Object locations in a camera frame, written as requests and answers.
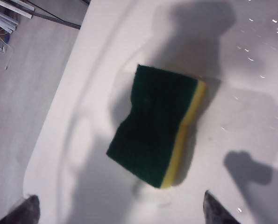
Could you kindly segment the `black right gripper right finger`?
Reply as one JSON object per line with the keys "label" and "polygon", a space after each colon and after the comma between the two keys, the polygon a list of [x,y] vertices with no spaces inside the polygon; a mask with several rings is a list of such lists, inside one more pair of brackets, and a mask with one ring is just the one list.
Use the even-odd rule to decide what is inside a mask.
{"label": "black right gripper right finger", "polygon": [[237,220],[207,190],[204,194],[203,212],[206,224],[236,224]]}

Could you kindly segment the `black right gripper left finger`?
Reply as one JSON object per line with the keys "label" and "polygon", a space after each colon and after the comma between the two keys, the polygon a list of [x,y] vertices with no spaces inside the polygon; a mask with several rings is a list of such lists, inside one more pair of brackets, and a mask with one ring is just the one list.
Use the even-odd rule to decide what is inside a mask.
{"label": "black right gripper left finger", "polygon": [[0,220],[0,224],[38,224],[40,201],[37,195],[30,195]]}

